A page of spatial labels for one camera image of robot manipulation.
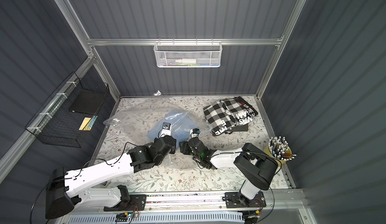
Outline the light blue shirt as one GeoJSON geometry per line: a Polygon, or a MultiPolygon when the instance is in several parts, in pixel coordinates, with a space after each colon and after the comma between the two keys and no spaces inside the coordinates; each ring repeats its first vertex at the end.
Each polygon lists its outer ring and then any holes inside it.
{"type": "Polygon", "coordinates": [[[192,129],[202,130],[204,127],[200,127],[197,119],[186,111],[172,110],[166,114],[166,116],[158,121],[148,134],[146,135],[150,140],[159,138],[163,123],[171,124],[171,136],[176,139],[177,143],[187,141],[190,137],[190,131],[192,129]]]}

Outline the clear plastic vacuum bag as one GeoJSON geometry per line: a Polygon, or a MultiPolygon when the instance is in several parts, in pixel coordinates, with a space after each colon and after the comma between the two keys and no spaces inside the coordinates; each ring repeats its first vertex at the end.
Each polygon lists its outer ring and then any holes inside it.
{"type": "MultiPolygon", "coordinates": [[[[99,158],[112,159],[118,157],[122,150],[129,150],[153,142],[146,135],[163,119],[167,113],[176,109],[186,111],[197,119],[200,127],[204,127],[199,135],[200,140],[211,136],[206,123],[203,107],[208,103],[205,97],[165,97],[123,98],[120,100],[117,112],[105,120],[107,135],[98,153],[99,158]]],[[[196,163],[191,156],[180,151],[179,143],[175,154],[169,154],[162,166],[175,169],[193,169],[196,163]]]]}

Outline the black white checked shirt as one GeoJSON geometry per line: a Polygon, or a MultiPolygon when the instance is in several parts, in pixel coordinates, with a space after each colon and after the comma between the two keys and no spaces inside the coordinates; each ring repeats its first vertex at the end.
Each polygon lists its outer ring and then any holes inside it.
{"type": "Polygon", "coordinates": [[[219,134],[234,126],[249,124],[256,117],[243,111],[235,98],[219,100],[203,107],[204,117],[211,131],[219,134]]]}

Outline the red plaid shirt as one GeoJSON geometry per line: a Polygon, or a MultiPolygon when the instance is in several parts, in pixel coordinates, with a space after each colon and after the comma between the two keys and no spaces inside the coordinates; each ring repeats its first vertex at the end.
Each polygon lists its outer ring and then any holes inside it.
{"type": "Polygon", "coordinates": [[[251,116],[258,115],[258,111],[253,107],[253,105],[247,102],[241,96],[236,97],[235,100],[239,103],[242,110],[245,111],[248,115],[251,115],[251,116]]]}

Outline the dark grey pinstripe shirt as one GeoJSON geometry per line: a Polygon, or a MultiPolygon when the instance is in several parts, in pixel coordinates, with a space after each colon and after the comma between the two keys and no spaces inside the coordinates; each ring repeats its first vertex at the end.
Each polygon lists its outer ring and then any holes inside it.
{"type": "Polygon", "coordinates": [[[222,133],[219,133],[219,134],[216,134],[214,131],[211,131],[211,134],[213,136],[219,136],[221,134],[232,134],[234,132],[248,132],[248,129],[249,129],[249,125],[245,124],[242,126],[234,126],[232,128],[227,129],[226,131],[224,131],[222,133]]]}

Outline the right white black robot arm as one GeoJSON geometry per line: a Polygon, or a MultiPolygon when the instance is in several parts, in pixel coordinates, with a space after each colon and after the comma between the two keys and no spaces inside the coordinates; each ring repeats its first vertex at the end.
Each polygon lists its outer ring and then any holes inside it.
{"type": "Polygon", "coordinates": [[[181,153],[192,156],[199,167],[206,169],[237,168],[246,178],[235,198],[225,198],[235,204],[248,207],[262,190],[269,190],[276,175],[278,163],[251,143],[232,151],[207,148],[198,138],[180,142],[181,153]]]}

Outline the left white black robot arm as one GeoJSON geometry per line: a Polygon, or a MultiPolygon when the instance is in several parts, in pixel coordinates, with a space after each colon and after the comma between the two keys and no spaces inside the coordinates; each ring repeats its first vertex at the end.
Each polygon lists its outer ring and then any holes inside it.
{"type": "Polygon", "coordinates": [[[100,164],[78,170],[54,170],[46,187],[45,218],[57,219],[79,207],[102,207],[106,212],[141,210],[122,185],[97,196],[93,196],[90,189],[113,178],[159,166],[168,154],[176,152],[176,146],[176,139],[166,135],[156,138],[153,143],[130,149],[115,159],[102,160],[100,164]]]}

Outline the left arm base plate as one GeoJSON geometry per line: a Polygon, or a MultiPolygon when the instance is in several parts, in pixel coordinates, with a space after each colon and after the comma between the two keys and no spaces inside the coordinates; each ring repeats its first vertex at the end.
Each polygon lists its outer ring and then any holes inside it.
{"type": "Polygon", "coordinates": [[[135,194],[124,197],[113,207],[104,207],[105,212],[143,211],[146,205],[147,195],[135,194]]]}

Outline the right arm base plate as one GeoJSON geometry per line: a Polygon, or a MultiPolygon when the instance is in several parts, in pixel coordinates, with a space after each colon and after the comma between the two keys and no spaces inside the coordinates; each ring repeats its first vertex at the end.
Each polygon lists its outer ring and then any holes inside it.
{"type": "Polygon", "coordinates": [[[265,197],[262,191],[258,192],[253,199],[248,199],[240,192],[226,192],[222,200],[228,209],[255,208],[263,209],[266,207],[265,197]]]}

